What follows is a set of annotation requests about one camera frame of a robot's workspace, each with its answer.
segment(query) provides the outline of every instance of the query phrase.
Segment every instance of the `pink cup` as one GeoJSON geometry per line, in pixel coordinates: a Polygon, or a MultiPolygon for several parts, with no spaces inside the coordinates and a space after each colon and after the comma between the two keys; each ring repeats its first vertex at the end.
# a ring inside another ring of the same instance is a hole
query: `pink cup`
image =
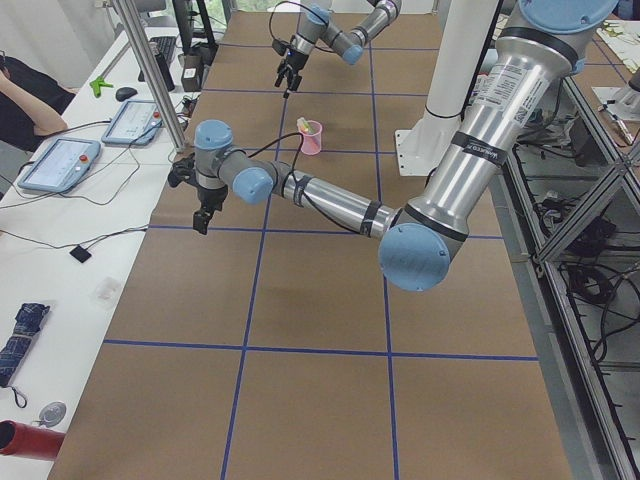
{"type": "Polygon", "coordinates": [[[315,120],[307,120],[312,133],[305,133],[300,128],[298,131],[304,137],[300,151],[305,155],[316,155],[322,150],[322,124],[315,120]]]}

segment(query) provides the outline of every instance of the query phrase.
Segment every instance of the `umbrella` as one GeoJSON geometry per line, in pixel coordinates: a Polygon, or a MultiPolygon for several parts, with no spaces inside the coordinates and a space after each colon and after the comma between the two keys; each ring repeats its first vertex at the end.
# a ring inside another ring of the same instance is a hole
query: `umbrella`
{"type": "Polygon", "coordinates": [[[40,331],[40,324],[48,312],[49,306],[41,303],[22,304],[16,315],[13,334],[0,351],[0,387],[5,388],[9,385],[11,377],[27,353],[33,336],[40,331]]]}

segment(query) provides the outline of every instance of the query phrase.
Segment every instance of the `white stand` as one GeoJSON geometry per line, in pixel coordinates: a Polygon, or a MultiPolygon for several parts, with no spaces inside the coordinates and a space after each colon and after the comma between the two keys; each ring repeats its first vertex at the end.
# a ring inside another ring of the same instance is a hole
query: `white stand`
{"type": "Polygon", "coordinates": [[[426,176],[435,168],[460,126],[457,116],[482,53],[498,0],[452,0],[427,97],[429,111],[412,130],[396,131],[402,176],[426,176]]]}

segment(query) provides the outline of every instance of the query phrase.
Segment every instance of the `robotic arm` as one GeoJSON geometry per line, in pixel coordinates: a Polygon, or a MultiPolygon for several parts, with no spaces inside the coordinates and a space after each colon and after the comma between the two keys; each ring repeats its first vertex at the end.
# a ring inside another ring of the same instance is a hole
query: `robotic arm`
{"type": "Polygon", "coordinates": [[[300,26],[289,42],[274,39],[272,47],[284,57],[278,66],[278,77],[275,86],[279,87],[284,79],[287,80],[287,88],[284,98],[290,92],[298,90],[302,81],[300,71],[309,59],[311,51],[318,40],[322,40],[329,48],[349,65],[354,65],[362,56],[363,47],[400,14],[402,0],[367,0],[373,7],[369,14],[358,26],[349,33],[343,32],[340,27],[331,20],[331,12],[319,6],[311,5],[300,20],[300,26]]]}
{"type": "MultiPolygon", "coordinates": [[[[276,194],[315,209],[356,233],[381,239],[378,260],[391,283],[427,290],[445,278],[469,235],[469,214],[547,87],[580,71],[588,42],[616,4],[520,0],[496,42],[497,63],[434,176],[402,208],[360,197],[281,162],[250,159],[233,146],[231,129],[219,120],[198,126],[195,160],[180,179],[197,187],[203,207],[202,199],[219,200],[228,185],[251,204],[276,194]]],[[[198,230],[206,233],[206,226],[198,230]]]]}

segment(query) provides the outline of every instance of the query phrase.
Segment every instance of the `red cylinder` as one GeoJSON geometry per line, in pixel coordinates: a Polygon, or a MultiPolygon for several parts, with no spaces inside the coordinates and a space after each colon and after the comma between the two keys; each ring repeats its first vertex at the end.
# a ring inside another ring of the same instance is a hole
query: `red cylinder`
{"type": "Polygon", "coordinates": [[[37,460],[55,460],[64,433],[13,420],[0,422],[0,454],[37,460]]]}

